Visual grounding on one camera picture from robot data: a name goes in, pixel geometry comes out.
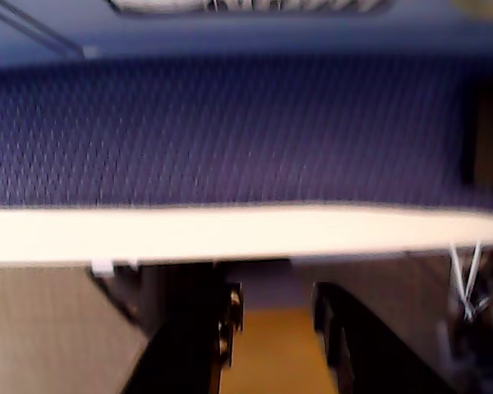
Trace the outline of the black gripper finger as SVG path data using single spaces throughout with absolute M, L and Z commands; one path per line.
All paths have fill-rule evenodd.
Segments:
M 243 329 L 240 282 L 212 263 L 164 265 L 159 327 L 139 357 L 127 393 L 218 393 Z
M 453 393 L 454 389 L 356 296 L 314 285 L 314 329 L 326 364 L 351 393 Z

